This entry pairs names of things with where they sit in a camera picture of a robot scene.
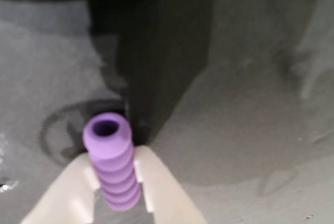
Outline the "cream gripper right finger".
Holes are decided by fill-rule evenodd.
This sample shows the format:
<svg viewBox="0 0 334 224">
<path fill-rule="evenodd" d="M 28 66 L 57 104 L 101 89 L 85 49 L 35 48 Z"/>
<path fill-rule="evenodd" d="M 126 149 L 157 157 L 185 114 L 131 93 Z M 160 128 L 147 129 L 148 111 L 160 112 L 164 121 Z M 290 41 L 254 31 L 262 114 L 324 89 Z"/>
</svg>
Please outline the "cream gripper right finger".
<svg viewBox="0 0 334 224">
<path fill-rule="evenodd" d="M 136 179 L 141 184 L 146 210 L 154 223 L 206 223 L 202 212 L 169 168 L 148 146 L 135 148 Z"/>
</svg>

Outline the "cream gripper left finger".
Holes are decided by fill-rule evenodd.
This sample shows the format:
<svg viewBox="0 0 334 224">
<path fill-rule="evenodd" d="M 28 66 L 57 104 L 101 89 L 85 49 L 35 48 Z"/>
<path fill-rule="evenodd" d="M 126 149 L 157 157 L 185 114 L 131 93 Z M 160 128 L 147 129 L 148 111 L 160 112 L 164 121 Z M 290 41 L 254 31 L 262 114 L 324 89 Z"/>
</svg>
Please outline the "cream gripper left finger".
<svg viewBox="0 0 334 224">
<path fill-rule="evenodd" d="M 100 181 L 87 154 L 75 158 L 51 183 L 21 223 L 93 223 Z"/>
</svg>

